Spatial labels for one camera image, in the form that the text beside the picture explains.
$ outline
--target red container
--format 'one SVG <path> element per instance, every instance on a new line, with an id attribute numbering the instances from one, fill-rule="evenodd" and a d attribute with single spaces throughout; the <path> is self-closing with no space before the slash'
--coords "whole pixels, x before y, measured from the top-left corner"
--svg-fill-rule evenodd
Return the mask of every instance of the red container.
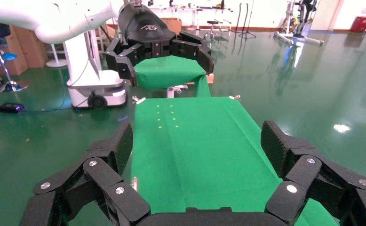
<path id="1" fill-rule="evenodd" d="M 358 16 L 350 28 L 351 32 L 365 32 L 366 31 L 366 16 Z"/>

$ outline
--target power cord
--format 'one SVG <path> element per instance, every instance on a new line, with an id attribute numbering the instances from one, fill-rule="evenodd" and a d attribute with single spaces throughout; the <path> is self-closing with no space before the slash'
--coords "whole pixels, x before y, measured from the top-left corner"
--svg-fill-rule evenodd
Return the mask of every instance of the power cord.
<path id="1" fill-rule="evenodd" d="M 86 62 L 85 68 L 83 68 L 83 71 L 80 74 L 79 78 L 76 81 L 74 81 L 71 85 L 67 85 L 68 87 L 73 86 L 77 81 L 79 81 L 79 79 L 82 77 L 83 73 L 85 72 L 86 68 L 88 67 L 89 60 L 90 60 L 90 53 L 93 52 L 92 37 L 90 35 L 90 31 L 88 31 L 88 35 L 89 35 L 89 40 L 90 40 L 90 52 L 88 53 L 88 61 Z"/>
<path id="2" fill-rule="evenodd" d="M 23 110 L 22 113 L 20 113 L 20 114 L 0 114 L 0 117 L 23 116 L 23 115 L 29 115 L 31 113 L 45 113 L 45 112 L 54 112 L 54 111 L 71 109 L 72 107 L 62 108 L 65 103 L 65 93 L 66 93 L 65 90 L 66 90 L 65 86 L 63 86 L 63 101 L 60 104 L 60 106 L 57 108 L 51 108 L 51 109 L 47 109 L 47 110 L 44 110 L 44 109 L 43 110 Z"/>
<path id="3" fill-rule="evenodd" d="M 101 30 L 104 32 L 105 36 L 107 36 L 108 40 L 110 42 L 112 42 L 112 39 L 110 38 L 110 36 L 108 35 L 108 32 L 105 31 L 105 29 L 103 28 L 103 26 L 100 26 Z"/>

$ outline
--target bar stool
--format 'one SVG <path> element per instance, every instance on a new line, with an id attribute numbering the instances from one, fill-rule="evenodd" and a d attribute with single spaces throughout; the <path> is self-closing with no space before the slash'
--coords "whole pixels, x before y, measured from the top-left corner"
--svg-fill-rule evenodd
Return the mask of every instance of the bar stool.
<path id="1" fill-rule="evenodd" d="M 204 39 L 206 39 L 208 35 L 211 37 L 211 40 L 218 38 L 218 35 L 214 33 L 214 25 L 219 24 L 219 22 L 215 20 L 208 20 L 207 23 L 211 25 L 211 31 L 205 33 Z"/>
<path id="2" fill-rule="evenodd" d="M 10 27 L 6 24 L 0 24 L 0 38 L 9 36 L 10 34 L 11 34 Z M 29 82 L 20 81 L 20 84 L 18 84 L 17 82 L 11 80 L 10 74 L 8 73 L 6 67 L 6 61 L 3 59 L 1 52 L 0 52 L 0 66 L 3 67 L 4 73 L 6 74 L 8 80 L 6 82 L 4 92 L 17 92 L 29 86 Z"/>

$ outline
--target green fabric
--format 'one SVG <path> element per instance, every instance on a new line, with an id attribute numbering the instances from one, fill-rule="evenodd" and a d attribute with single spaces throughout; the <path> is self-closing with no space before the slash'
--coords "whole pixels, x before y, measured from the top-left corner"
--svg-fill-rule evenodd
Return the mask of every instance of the green fabric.
<path id="1" fill-rule="evenodd" d="M 144 60 L 135 66 L 136 80 L 146 89 L 164 89 L 186 84 L 205 75 L 197 61 L 177 56 Z"/>
<path id="2" fill-rule="evenodd" d="M 195 97 L 211 97 L 211 91 L 209 90 L 208 80 L 206 75 L 202 75 L 194 79 L 196 84 Z"/>
<path id="3" fill-rule="evenodd" d="M 147 99 L 136 106 L 132 176 L 151 212 L 186 207 L 263 212 L 279 179 L 261 130 L 228 97 Z M 336 223 L 310 200 L 297 226 Z"/>

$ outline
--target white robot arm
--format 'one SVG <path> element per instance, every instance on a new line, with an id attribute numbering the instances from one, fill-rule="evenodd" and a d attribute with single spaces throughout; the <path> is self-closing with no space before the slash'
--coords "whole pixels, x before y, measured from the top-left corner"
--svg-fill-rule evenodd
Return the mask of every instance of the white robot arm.
<path id="1" fill-rule="evenodd" d="M 35 31 L 56 44 L 98 28 L 118 15 L 121 0 L 0 0 L 0 23 Z"/>

